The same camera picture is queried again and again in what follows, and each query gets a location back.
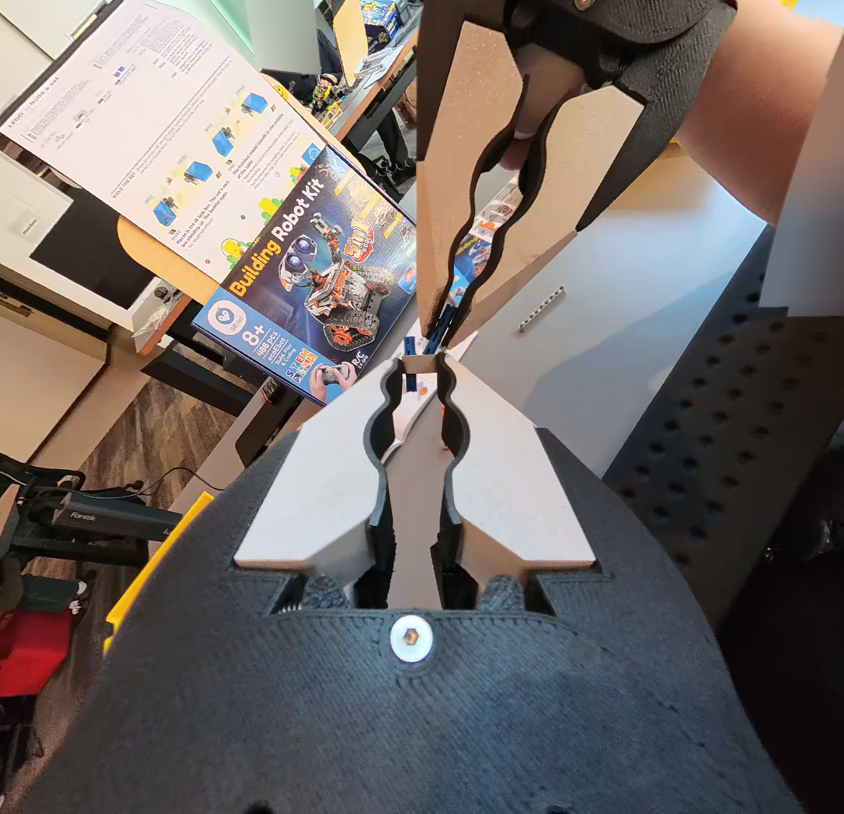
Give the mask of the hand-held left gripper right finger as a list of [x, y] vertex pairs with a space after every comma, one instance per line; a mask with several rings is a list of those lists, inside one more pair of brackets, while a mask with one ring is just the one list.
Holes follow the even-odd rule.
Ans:
[[442, 605], [477, 605], [497, 577], [587, 570], [595, 552], [533, 422], [466, 367], [436, 357], [445, 472], [436, 542]]

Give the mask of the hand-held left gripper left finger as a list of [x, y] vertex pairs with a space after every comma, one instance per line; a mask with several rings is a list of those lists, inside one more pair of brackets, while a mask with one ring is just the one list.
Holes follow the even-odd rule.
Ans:
[[396, 539], [383, 459], [404, 365], [385, 361], [304, 424], [235, 554], [239, 567], [326, 575], [385, 605]]

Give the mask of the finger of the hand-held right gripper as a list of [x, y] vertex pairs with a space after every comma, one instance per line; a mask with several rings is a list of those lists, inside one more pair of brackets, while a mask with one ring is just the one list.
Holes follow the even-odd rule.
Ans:
[[491, 320], [575, 238], [643, 110], [622, 90], [606, 86], [561, 103], [543, 123], [522, 168], [522, 199], [497, 230], [486, 267], [464, 295], [449, 345]]
[[522, 78], [505, 35], [465, 22], [425, 157], [417, 164], [417, 302], [420, 327], [436, 337], [455, 249], [473, 223], [483, 160], [512, 133]]

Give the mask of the person's right forearm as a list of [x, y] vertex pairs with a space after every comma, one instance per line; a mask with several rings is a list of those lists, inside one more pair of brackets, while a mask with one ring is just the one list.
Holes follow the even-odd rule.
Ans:
[[680, 147], [731, 196], [775, 226], [842, 28], [777, 0], [735, 0]]

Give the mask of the blue instruction booklet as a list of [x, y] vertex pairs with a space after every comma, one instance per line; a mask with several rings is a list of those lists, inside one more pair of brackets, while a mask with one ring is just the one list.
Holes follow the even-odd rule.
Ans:
[[459, 242], [453, 264], [453, 277], [448, 296], [451, 306], [458, 306], [468, 287], [484, 270], [491, 252], [491, 241], [472, 233]]

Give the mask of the open white instruction booklet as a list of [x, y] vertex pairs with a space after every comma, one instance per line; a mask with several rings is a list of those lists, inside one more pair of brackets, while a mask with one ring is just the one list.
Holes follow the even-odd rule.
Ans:
[[[463, 354], [467, 351], [470, 344], [478, 335], [474, 332], [469, 337], [458, 345], [451, 347], [448, 354], [456, 361], [462, 360]], [[414, 323], [408, 330], [405, 340], [413, 339], [415, 345], [415, 355], [421, 355], [427, 345], [427, 340], [421, 335], [418, 321]], [[406, 343], [400, 343], [393, 356], [403, 358], [405, 356]], [[396, 409], [393, 411], [393, 426], [395, 439], [391, 446], [385, 451], [382, 456], [382, 463], [386, 464], [388, 457], [399, 447], [404, 444], [408, 435], [410, 434], [416, 420], [422, 413], [427, 403], [431, 400], [437, 399], [437, 371], [435, 369], [432, 373], [417, 374], [416, 391], [407, 391], [406, 379], [403, 378], [402, 399]]]

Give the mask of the short grey holed beam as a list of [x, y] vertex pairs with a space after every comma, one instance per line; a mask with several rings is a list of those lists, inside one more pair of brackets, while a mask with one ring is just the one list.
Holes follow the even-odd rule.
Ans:
[[553, 302], [562, 296], [564, 296], [565, 290], [564, 285], [560, 285], [557, 287], [554, 292], [551, 292], [542, 302], [540, 302], [535, 308], [533, 308], [527, 316], [518, 324], [517, 326], [517, 334], [524, 334], [529, 326], [533, 324], [533, 322], [548, 308], [550, 307]]

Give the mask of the black portable device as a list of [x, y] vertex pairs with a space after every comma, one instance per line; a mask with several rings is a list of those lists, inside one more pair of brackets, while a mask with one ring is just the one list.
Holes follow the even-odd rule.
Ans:
[[90, 539], [130, 537], [163, 542], [182, 522], [181, 513], [157, 509], [128, 496], [104, 497], [87, 492], [69, 492], [58, 503], [50, 526], [72, 531]]

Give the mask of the yellow parts bin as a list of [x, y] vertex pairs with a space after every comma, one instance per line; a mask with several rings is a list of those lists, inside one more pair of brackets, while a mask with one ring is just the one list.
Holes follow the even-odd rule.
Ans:
[[195, 521], [195, 518], [201, 514], [205, 508], [215, 500], [215, 497], [204, 491], [193, 503], [191, 508], [182, 516], [180, 522], [175, 526], [174, 530], [168, 534], [167, 538], [161, 543], [155, 554], [151, 556], [147, 564], [141, 569], [137, 577], [132, 581], [132, 584], [122, 594], [121, 598], [111, 608], [105, 617], [105, 623], [111, 628], [111, 633], [105, 638], [102, 648], [102, 656], [105, 658], [108, 654], [113, 642], [125, 621], [127, 614], [131, 610], [133, 604], [139, 597], [143, 587], [153, 575], [155, 569], [164, 560], [170, 549], [176, 544], [183, 532]]

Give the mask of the robot kit box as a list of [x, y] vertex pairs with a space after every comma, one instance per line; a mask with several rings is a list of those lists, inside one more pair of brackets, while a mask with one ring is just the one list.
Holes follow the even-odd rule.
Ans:
[[325, 406], [372, 362], [416, 290], [413, 218], [331, 146], [193, 319]]

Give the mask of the black studded board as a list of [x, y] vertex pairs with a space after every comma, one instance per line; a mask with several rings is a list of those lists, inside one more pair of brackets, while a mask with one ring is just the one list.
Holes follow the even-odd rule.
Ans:
[[842, 317], [761, 307], [766, 227], [604, 474], [717, 627], [842, 421]]

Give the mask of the printed instruction sheet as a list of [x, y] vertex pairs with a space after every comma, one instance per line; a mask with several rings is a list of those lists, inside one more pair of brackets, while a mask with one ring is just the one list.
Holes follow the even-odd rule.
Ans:
[[154, 0], [112, 1], [2, 133], [218, 284], [326, 146], [287, 91]]

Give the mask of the red storage case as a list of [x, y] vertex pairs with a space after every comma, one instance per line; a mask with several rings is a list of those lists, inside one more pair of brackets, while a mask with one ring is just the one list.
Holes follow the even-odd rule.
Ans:
[[72, 613], [15, 609], [2, 615], [1, 698], [38, 695], [69, 652]]

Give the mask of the black wall panel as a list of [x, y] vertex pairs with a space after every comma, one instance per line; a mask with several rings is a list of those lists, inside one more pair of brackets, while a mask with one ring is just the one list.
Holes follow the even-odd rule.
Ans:
[[122, 309], [129, 309], [153, 274], [124, 250], [119, 214], [83, 189], [69, 187], [72, 204], [48, 231], [32, 260]]

